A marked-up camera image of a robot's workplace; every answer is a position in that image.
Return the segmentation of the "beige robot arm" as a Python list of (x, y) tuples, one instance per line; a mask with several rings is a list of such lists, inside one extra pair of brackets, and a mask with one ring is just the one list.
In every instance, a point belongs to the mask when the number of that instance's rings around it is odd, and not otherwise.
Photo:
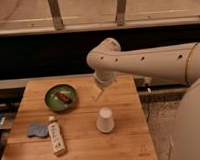
[(123, 51), (117, 40), (106, 38), (86, 58), (99, 87), (112, 84), (116, 72), (187, 84), (174, 119), (169, 160), (200, 160), (200, 42)]

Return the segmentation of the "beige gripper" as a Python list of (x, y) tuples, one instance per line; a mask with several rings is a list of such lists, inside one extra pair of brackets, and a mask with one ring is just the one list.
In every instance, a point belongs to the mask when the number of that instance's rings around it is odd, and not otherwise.
[(115, 74), (113, 72), (95, 72), (93, 77), (98, 86), (93, 87), (92, 97), (97, 101), (104, 91), (102, 87), (110, 86), (115, 80)]

